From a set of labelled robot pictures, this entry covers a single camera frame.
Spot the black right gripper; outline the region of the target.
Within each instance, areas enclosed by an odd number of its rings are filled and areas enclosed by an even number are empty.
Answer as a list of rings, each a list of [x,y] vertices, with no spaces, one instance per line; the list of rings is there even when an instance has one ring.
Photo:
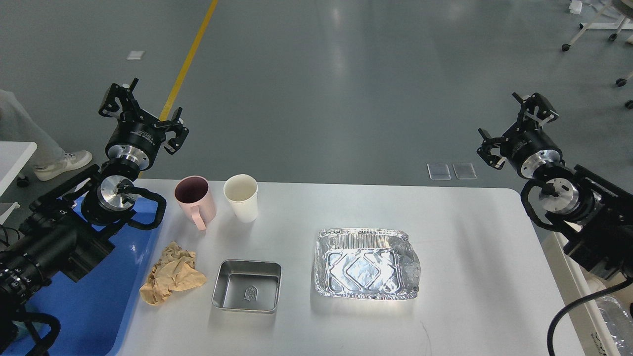
[[[482,143],[477,155],[491,168],[500,171],[507,159],[516,173],[524,179],[541,179],[549,167],[562,167],[563,154],[542,128],[560,118],[549,100],[540,93],[519,95],[512,93],[521,105],[516,129],[508,129],[503,137],[492,137],[487,130],[478,128]],[[493,155],[493,149],[502,149],[503,156]]]

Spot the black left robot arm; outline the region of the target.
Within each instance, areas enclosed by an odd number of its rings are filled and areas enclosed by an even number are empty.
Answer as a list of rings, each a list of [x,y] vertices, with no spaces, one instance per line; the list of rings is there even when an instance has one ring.
[[[34,346],[29,356],[46,356],[60,331],[59,319],[29,312],[25,305],[52,278],[64,273],[78,282],[115,248],[110,238],[124,226],[153,230],[163,220],[167,201],[136,187],[141,172],[152,167],[160,148],[174,155],[189,130],[177,108],[170,120],[143,110],[128,86],[111,84],[99,114],[115,117],[117,127],[105,147],[108,158],[93,164],[31,205],[20,225],[22,237],[1,252],[1,350],[18,338],[24,324]]]

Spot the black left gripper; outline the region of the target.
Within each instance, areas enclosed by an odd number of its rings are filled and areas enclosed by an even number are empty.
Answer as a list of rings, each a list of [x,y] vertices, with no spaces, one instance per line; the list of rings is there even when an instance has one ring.
[[[139,123],[140,107],[133,95],[138,82],[139,79],[134,78],[130,84],[112,83],[104,95],[98,114],[118,120],[117,128],[105,148],[108,158],[117,158],[126,153],[135,156],[138,165],[152,165],[162,144],[170,155],[174,155],[183,146],[189,130],[181,118],[181,107],[174,111],[171,120],[160,122],[160,130]],[[166,140],[167,133],[174,133],[174,137]]]

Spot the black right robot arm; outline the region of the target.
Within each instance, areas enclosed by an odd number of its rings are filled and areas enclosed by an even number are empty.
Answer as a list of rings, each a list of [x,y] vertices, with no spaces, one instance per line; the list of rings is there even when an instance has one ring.
[[[621,273],[624,281],[580,297],[563,307],[547,330],[548,354],[563,316],[573,309],[632,284],[633,197],[581,165],[567,167],[563,153],[544,126],[560,116],[540,93],[519,95],[516,121],[499,137],[480,128],[477,155],[498,171],[509,163],[525,185],[520,200],[528,217],[540,228],[561,233],[563,252],[583,269],[609,280]]]

